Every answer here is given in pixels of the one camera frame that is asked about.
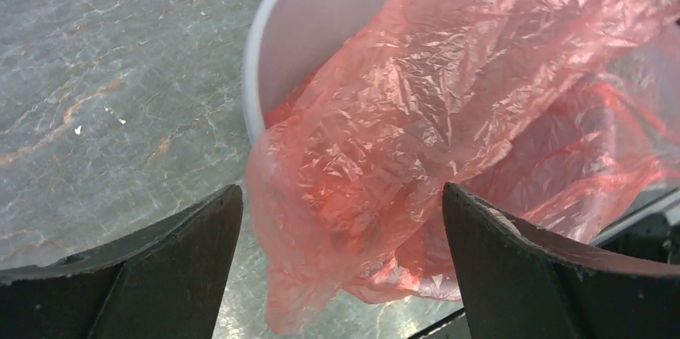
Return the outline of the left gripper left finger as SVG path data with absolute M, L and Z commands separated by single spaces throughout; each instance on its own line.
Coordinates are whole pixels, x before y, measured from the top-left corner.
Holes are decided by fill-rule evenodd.
M 229 185 L 118 240 L 2 271 L 2 337 L 210 338 L 243 211 Z

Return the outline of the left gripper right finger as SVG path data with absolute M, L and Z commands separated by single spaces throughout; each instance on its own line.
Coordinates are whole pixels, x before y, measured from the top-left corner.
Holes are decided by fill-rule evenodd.
M 678 337 L 676 264 L 571 240 L 457 184 L 442 209 L 472 337 Z

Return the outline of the grey plastic trash bin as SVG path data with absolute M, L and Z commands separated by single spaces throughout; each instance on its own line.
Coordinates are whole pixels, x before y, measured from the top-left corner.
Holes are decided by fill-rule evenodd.
M 262 0 L 245 43 L 242 107 L 250 142 L 264 116 L 364 27 L 386 0 Z

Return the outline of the red translucent trash bag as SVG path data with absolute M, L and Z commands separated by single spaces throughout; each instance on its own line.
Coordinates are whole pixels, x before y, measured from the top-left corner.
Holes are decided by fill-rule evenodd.
M 459 301 L 448 183 L 590 242 L 679 181 L 679 0 L 386 0 L 267 111 L 245 184 L 265 323 Z

